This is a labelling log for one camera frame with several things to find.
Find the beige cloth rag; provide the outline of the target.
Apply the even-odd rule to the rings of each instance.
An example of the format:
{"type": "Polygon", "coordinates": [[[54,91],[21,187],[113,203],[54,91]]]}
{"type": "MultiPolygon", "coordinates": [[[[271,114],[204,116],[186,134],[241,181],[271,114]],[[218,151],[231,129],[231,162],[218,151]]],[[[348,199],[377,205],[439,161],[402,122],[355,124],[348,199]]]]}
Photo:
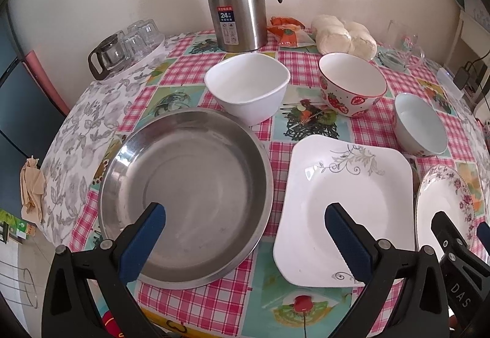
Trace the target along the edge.
{"type": "Polygon", "coordinates": [[[21,168],[20,198],[22,219],[39,227],[42,223],[42,197],[46,180],[37,163],[38,159],[31,156],[21,168]]]}

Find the clear glass mug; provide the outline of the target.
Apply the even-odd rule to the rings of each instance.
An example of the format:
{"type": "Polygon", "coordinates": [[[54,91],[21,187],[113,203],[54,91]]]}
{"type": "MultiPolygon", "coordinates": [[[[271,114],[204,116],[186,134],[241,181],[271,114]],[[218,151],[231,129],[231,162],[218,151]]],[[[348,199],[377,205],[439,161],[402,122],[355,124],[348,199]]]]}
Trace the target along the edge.
{"type": "Polygon", "coordinates": [[[380,63],[396,72],[417,68],[425,60],[424,50],[418,44],[419,36],[406,24],[391,20],[385,32],[380,63]]]}

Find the white tray with glasses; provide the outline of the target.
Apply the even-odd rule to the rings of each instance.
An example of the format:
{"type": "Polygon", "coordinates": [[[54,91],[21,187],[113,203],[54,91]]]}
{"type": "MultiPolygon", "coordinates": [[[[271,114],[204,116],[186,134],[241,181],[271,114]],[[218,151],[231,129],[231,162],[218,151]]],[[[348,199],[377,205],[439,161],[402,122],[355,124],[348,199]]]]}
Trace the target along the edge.
{"type": "Polygon", "coordinates": [[[142,61],[165,41],[165,36],[160,32],[153,19],[138,20],[128,26],[125,31],[120,30],[115,33],[120,36],[129,59],[125,70],[142,61]]]}

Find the bag of steamed buns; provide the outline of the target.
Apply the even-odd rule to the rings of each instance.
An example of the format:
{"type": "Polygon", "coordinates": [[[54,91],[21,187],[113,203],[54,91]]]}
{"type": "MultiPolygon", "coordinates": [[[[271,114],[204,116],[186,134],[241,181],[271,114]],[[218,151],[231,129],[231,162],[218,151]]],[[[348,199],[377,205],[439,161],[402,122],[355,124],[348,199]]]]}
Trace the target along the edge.
{"type": "Polygon", "coordinates": [[[311,22],[311,34],[321,55],[341,52],[371,61],[377,53],[376,40],[363,24],[320,14],[311,22]]]}

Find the white square bowl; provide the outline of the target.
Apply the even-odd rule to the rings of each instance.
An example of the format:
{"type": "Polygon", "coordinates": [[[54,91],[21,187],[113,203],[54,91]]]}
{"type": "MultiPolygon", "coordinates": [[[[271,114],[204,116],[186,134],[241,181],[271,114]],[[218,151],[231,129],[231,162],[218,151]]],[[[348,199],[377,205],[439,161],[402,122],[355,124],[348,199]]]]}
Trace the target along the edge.
{"type": "Polygon", "coordinates": [[[259,52],[223,60],[204,77],[218,104],[247,126],[260,124],[278,111],[290,80],[287,67],[259,52]]]}

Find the strawberry pattern bowl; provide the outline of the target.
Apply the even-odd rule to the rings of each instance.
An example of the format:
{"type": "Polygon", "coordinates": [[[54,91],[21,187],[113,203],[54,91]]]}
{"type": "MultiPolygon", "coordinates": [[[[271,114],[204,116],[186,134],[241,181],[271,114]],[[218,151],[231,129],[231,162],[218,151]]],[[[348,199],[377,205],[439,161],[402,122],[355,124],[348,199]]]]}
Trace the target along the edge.
{"type": "Polygon", "coordinates": [[[318,65],[322,99],[340,115],[360,117],[387,92],[381,71],[364,59],[333,52],[322,56],[318,65]]]}

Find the white square plate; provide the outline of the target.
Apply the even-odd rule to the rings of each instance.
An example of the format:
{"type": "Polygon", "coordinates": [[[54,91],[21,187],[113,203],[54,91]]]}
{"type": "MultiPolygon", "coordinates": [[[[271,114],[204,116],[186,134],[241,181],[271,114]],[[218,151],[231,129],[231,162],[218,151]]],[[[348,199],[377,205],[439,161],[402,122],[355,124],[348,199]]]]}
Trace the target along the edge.
{"type": "Polygon", "coordinates": [[[322,135],[292,150],[281,220],[273,247],[279,272],[299,287],[358,287],[325,226],[326,207],[340,203],[375,238],[413,250],[410,164],[397,150],[322,135]]]}

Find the light blue small bowl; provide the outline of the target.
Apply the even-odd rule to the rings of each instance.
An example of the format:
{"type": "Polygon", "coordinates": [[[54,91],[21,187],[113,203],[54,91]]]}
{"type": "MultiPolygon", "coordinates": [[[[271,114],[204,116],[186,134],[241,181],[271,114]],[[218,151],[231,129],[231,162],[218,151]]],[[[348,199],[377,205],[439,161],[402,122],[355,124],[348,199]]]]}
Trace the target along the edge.
{"type": "Polygon", "coordinates": [[[441,155],[448,147],[442,120],[422,98],[399,93],[394,98],[394,134],[400,147],[417,157],[441,155]]]}

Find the checkered picture tablecloth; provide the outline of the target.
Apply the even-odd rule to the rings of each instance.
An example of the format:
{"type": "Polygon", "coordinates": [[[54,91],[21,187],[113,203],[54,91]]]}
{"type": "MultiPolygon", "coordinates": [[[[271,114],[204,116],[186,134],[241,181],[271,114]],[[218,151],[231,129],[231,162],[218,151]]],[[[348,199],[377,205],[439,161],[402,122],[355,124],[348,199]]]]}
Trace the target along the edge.
{"type": "Polygon", "coordinates": [[[166,226],[130,292],[146,317],[186,337],[326,337],[362,285],[327,233],[338,201],[375,237],[414,249],[428,222],[422,188],[452,194],[463,239],[487,257],[477,226],[489,219],[489,153],[473,113],[418,56],[398,72],[372,62],[381,94],[340,94],[318,52],[218,49],[209,31],[178,38],[120,118],[102,131],[106,101],[83,98],[83,131],[69,141],[85,160],[105,156],[81,192],[74,251],[115,239],[145,208],[166,226]]]}

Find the white shelf rack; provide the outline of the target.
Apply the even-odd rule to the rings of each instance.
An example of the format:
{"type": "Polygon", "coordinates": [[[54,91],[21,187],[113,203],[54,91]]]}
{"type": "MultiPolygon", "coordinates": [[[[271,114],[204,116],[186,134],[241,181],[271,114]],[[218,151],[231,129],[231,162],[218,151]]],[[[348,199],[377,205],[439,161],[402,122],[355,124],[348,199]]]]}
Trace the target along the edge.
{"type": "Polygon", "coordinates": [[[470,81],[475,82],[475,95],[489,89],[489,31],[463,10],[443,66],[453,75],[469,65],[470,81]]]}

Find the white power strip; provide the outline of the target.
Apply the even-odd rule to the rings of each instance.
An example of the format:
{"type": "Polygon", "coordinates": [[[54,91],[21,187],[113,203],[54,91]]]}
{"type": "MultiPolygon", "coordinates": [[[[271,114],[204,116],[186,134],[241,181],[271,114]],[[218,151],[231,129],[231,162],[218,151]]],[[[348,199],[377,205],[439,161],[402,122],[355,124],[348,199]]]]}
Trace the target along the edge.
{"type": "Polygon", "coordinates": [[[451,74],[443,67],[440,67],[440,69],[438,69],[436,73],[436,78],[440,86],[442,86],[445,91],[448,92],[448,94],[450,94],[454,99],[459,101],[463,98],[463,91],[456,86],[451,74]]]}

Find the grey floral table cover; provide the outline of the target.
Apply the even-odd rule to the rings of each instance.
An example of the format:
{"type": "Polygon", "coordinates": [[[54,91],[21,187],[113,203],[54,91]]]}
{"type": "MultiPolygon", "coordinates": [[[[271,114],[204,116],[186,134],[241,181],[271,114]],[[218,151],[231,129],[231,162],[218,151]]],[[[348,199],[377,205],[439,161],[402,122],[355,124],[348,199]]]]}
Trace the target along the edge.
{"type": "Polygon", "coordinates": [[[169,55],[148,56],[103,81],[93,81],[62,123],[42,162],[46,179],[40,231],[53,245],[67,245],[96,169],[149,76],[169,55]]]}

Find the large stainless steel plate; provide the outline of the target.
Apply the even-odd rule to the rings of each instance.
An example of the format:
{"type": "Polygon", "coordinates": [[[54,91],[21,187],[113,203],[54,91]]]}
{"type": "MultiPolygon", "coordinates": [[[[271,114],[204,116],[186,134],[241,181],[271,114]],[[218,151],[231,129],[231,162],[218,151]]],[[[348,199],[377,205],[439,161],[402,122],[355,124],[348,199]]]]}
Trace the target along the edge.
{"type": "Polygon", "coordinates": [[[98,201],[109,239],[151,203],[163,205],[164,230],[140,277],[190,289],[226,276],[256,247],[272,210],[272,167],[248,127],[222,112],[187,108],[157,117],[123,142],[98,201]]]}

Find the black charger plug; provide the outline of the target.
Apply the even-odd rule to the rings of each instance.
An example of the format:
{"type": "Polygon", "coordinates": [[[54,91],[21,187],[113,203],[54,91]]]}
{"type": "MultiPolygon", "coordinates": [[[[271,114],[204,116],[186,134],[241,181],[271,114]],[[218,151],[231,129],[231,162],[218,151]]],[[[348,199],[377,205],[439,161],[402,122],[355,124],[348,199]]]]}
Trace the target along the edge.
{"type": "Polygon", "coordinates": [[[458,89],[463,90],[469,80],[469,71],[464,67],[460,67],[454,75],[454,84],[458,89]]]}

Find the orange snack packet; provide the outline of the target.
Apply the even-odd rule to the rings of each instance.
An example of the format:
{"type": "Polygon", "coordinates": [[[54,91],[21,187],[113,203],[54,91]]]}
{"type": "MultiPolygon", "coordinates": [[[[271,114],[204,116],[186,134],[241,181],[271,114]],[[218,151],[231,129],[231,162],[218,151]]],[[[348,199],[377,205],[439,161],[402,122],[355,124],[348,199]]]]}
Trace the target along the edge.
{"type": "Polygon", "coordinates": [[[299,47],[305,25],[291,17],[271,17],[267,30],[281,47],[299,47]]]}

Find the floral round plate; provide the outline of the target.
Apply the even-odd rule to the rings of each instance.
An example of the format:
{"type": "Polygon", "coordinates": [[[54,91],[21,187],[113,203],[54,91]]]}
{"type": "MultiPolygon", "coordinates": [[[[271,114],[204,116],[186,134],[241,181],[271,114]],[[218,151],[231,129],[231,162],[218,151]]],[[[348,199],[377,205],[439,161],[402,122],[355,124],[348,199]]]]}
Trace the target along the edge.
{"type": "Polygon", "coordinates": [[[423,177],[414,210],[417,248],[424,245],[434,248],[437,259],[443,250],[431,230],[431,222],[438,211],[444,211],[463,236],[469,248],[476,237],[473,198],[468,185],[455,169],[436,165],[423,177]]]}

